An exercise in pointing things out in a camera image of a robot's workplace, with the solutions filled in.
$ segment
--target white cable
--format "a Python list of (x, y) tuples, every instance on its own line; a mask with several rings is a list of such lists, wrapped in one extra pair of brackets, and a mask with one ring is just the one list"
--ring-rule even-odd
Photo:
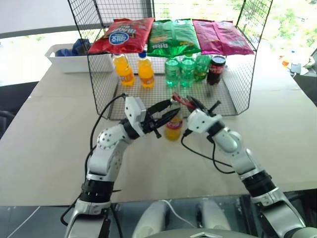
[(32, 214), (27, 219), (25, 219), (24, 222), (22, 222), (21, 225), (18, 226), (7, 238), (10, 238), (11, 236), (13, 236), (14, 233), (16, 233), (17, 230), (21, 228), (21, 226), (23, 226), (31, 217), (33, 217), (33, 215), (39, 210), (39, 208), (40, 206), (37, 207), (37, 209), (35, 209), (34, 212), (32, 212)]
[(193, 227), (193, 228), (197, 228), (197, 227), (195, 227), (193, 224), (191, 224), (189, 221), (187, 221), (186, 219), (184, 219), (184, 218), (182, 218), (181, 216), (179, 216), (179, 215), (175, 212), (174, 208), (173, 208), (172, 205), (169, 203), (169, 201), (167, 201), (167, 200), (160, 200), (160, 201), (165, 202), (165, 203), (169, 206), (169, 208), (172, 210), (172, 212), (174, 213), (174, 215), (175, 215), (178, 219), (182, 220), (183, 222), (186, 222), (188, 225), (190, 225), (190, 226)]

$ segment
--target pink chip bag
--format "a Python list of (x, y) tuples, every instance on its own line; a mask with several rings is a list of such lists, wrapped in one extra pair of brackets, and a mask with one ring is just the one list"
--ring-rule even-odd
[(193, 20), (203, 55), (253, 55), (254, 52), (232, 21)]

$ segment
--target white plastic bin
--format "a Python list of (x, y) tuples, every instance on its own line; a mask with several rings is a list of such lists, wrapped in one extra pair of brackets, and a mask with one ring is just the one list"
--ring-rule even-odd
[[(49, 48), (45, 56), (63, 73), (89, 72), (87, 56), (55, 57), (56, 51), (60, 49), (71, 50), (72, 47), (73, 44), (54, 45)], [(89, 60), (103, 62), (103, 64), (98, 65), (98, 67), (96, 67), (95, 64), (93, 72), (112, 72), (114, 69), (111, 54), (89, 56)]]

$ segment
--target chip bag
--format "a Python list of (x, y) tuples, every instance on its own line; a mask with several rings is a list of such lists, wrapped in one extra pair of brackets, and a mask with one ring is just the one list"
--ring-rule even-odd
[(203, 55), (254, 54), (232, 21), (193, 20), (193, 23)]
[(191, 19), (160, 20), (152, 25), (148, 39), (148, 55), (175, 57), (200, 52)]
[(140, 53), (147, 42), (153, 17), (142, 20), (116, 19), (106, 33), (89, 49), (89, 53)]

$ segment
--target robotic arm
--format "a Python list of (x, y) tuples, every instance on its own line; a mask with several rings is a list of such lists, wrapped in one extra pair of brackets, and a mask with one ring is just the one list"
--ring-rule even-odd
[(243, 146), (240, 134), (225, 127), (221, 116), (212, 112), (220, 102), (207, 110), (197, 99), (187, 98), (187, 106), (192, 111), (188, 117), (189, 130), (207, 133), (207, 139), (228, 155), (234, 171), (249, 191), (251, 201), (260, 211), (263, 230), (269, 236), (279, 238), (316, 236), (317, 229), (306, 228), (298, 211), (253, 159), (252, 152)]
[(140, 98), (125, 98), (126, 119), (118, 125), (104, 129), (97, 139), (97, 145), (88, 161), (88, 171), (82, 192), (75, 203), (74, 211), (66, 229), (66, 238), (107, 237), (110, 220), (107, 218), (111, 205), (113, 184), (119, 173), (123, 153), (138, 137), (154, 131), (170, 121), (180, 109), (165, 113), (154, 120), (152, 114), (171, 105), (165, 100), (146, 109)]

